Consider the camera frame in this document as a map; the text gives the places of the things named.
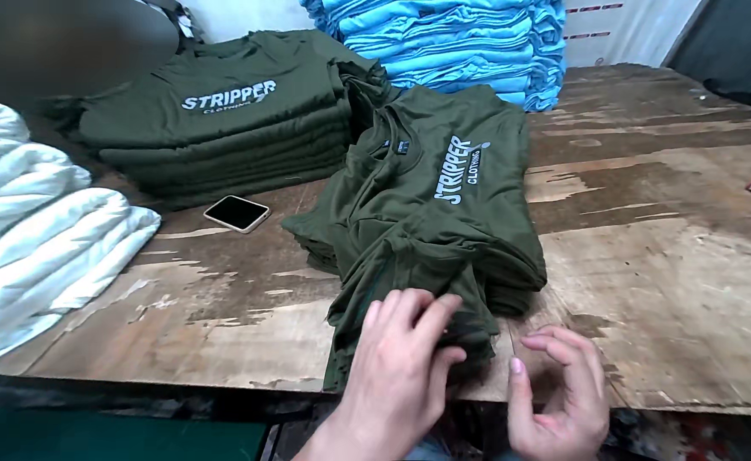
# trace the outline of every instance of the fingernail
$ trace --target fingernail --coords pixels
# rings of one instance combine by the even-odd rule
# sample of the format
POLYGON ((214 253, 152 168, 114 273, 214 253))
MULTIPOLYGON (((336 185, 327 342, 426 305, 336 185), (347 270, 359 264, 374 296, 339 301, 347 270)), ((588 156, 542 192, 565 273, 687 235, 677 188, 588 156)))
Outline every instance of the fingernail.
POLYGON ((524 362, 520 361, 517 357, 512 358, 512 372, 519 375, 524 371, 524 362))

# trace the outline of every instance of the white logo print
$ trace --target white logo print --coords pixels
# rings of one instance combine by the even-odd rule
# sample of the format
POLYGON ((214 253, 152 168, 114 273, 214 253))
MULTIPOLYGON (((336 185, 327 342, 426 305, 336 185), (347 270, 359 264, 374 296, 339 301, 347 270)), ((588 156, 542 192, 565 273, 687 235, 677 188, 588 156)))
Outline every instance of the white logo print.
POLYGON ((195 108, 207 108, 202 111, 203 114, 228 111, 230 109, 240 108, 241 106, 247 106, 247 104, 252 104, 254 102, 261 102, 268 93, 273 93, 274 91, 275 80, 267 80, 242 89, 237 88, 228 91, 220 91, 218 93, 199 96, 198 98, 186 98, 182 103, 182 109, 191 111, 195 108))
POLYGON ((441 166, 441 176, 438 177, 438 187, 435 189, 435 198, 449 200, 453 205, 461 203, 460 191, 464 182, 464 174, 468 173, 466 182, 478 183, 478 170, 480 169, 481 149, 485 149, 492 143, 482 143, 471 147, 471 141, 461 141, 457 136, 452 136, 449 141, 449 150, 441 166), (470 162, 469 171, 466 171, 466 162, 470 162))

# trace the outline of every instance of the wooden table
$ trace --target wooden table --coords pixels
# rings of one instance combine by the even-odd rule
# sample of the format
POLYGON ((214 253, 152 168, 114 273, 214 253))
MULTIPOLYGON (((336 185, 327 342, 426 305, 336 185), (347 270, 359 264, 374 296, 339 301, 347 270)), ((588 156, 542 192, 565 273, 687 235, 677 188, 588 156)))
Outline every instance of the wooden table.
MULTIPOLYGON (((606 357, 616 406, 751 414, 751 108, 671 70, 572 69, 556 110, 529 116, 527 198, 549 284, 501 321, 497 358, 462 395, 505 399, 517 338, 558 322, 606 357)), ((0 358, 0 374, 319 391, 336 277, 279 227, 318 181, 260 194, 241 235, 165 216, 98 299, 0 358)))

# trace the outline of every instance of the jeans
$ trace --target jeans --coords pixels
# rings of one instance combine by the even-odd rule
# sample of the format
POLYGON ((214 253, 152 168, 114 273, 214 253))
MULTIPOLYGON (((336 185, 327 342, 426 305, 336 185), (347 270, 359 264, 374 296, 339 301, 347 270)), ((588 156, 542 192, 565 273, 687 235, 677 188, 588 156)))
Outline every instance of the jeans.
MULTIPOLYGON (((421 442, 404 457, 405 461, 452 461, 452 453, 446 444, 431 435, 425 435, 421 442)), ((493 456, 492 461, 523 461, 512 450, 507 450, 498 456, 493 456)))

